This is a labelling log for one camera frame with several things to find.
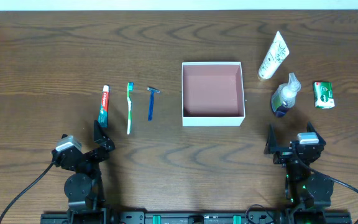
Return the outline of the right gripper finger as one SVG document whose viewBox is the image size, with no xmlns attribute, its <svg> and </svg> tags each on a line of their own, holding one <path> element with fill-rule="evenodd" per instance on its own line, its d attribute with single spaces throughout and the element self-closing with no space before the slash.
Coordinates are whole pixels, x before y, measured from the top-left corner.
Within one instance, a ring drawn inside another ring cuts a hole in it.
<svg viewBox="0 0 358 224">
<path fill-rule="evenodd" d="M 306 130 L 308 133 L 318 134 L 317 130 L 315 130 L 314 126 L 311 124 L 310 121 L 307 123 Z"/>
<path fill-rule="evenodd" d="M 278 151 L 277 140 L 273 125 L 270 124 L 268 128 L 267 142 L 264 148 L 264 154 L 275 154 Z"/>
</svg>

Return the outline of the red green toothpaste tube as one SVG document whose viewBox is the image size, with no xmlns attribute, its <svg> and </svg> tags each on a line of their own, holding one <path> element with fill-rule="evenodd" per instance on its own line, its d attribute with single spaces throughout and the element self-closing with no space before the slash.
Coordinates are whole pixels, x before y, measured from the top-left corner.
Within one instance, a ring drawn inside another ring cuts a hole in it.
<svg viewBox="0 0 358 224">
<path fill-rule="evenodd" d="M 104 85 L 102 90 L 102 99 L 99 109 L 98 122 L 102 128 L 108 127 L 108 110 L 109 110 L 109 85 Z"/>
</svg>

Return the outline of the green soap bar pack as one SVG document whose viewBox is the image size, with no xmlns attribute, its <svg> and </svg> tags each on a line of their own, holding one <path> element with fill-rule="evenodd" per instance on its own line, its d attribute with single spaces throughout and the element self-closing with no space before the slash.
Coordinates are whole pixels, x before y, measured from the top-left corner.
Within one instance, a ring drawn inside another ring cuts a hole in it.
<svg viewBox="0 0 358 224">
<path fill-rule="evenodd" d="M 319 109 L 335 107 L 333 88 L 331 82 L 314 82 L 314 105 Z"/>
</svg>

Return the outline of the clear pump sanitizer bottle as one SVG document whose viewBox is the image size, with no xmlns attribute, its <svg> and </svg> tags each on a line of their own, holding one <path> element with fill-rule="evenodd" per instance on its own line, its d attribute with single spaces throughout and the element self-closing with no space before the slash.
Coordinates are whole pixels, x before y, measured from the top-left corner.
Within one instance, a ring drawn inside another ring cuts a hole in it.
<svg viewBox="0 0 358 224">
<path fill-rule="evenodd" d="M 301 83 L 294 73 L 289 74 L 288 83 L 279 85 L 271 97 L 271 107 L 274 115 L 278 118 L 285 114 L 295 105 L 297 93 L 301 90 Z"/>
</svg>

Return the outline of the green white toothbrush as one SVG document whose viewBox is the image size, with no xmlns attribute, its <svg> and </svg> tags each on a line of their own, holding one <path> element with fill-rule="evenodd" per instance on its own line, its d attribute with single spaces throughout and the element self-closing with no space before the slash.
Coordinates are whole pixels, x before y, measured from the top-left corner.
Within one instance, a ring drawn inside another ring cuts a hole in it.
<svg viewBox="0 0 358 224">
<path fill-rule="evenodd" d="M 128 105 L 128 118 L 127 118 L 127 134 L 130 135 L 132 127 L 132 100 L 131 92 L 134 90 L 134 83 L 127 84 L 127 105 Z"/>
</svg>

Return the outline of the blue disposable razor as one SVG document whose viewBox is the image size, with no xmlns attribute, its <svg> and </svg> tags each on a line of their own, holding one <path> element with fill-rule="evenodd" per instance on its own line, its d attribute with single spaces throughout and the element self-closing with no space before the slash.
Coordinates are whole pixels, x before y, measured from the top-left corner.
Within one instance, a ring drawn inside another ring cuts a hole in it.
<svg viewBox="0 0 358 224">
<path fill-rule="evenodd" d="M 152 88 L 152 87 L 148 87 L 147 90 L 150 92 L 148 121 L 152 121 L 153 110 L 154 110 L 154 94 L 160 93 L 160 90 L 158 90 L 156 88 Z"/>
</svg>

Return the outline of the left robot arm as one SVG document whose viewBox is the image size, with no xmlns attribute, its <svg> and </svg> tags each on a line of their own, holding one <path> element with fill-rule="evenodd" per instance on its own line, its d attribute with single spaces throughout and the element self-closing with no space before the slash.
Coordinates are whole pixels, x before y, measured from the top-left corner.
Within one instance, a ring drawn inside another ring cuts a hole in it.
<svg viewBox="0 0 358 224">
<path fill-rule="evenodd" d="M 109 223 L 110 212 L 104 205 L 105 196 L 99 164 L 115 150 L 113 141 L 98 121 L 94 122 L 96 149 L 83 153 L 81 143 L 64 134 L 52 150 L 52 164 L 73 171 L 64 185 L 68 198 L 68 223 Z"/>
</svg>

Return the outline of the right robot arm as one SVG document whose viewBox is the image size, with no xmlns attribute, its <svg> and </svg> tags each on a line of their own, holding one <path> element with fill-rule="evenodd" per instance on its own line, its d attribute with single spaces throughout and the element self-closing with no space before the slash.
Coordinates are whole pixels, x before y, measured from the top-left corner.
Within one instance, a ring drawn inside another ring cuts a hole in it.
<svg viewBox="0 0 358 224">
<path fill-rule="evenodd" d="M 325 145 L 311 123 L 289 146 L 279 146 L 274 128 L 269 126 L 264 154 L 273 155 L 273 163 L 285 167 L 285 197 L 291 201 L 290 207 L 275 215 L 275 223 L 326 223 L 324 209 L 331 206 L 334 182 L 310 167 Z"/>
</svg>

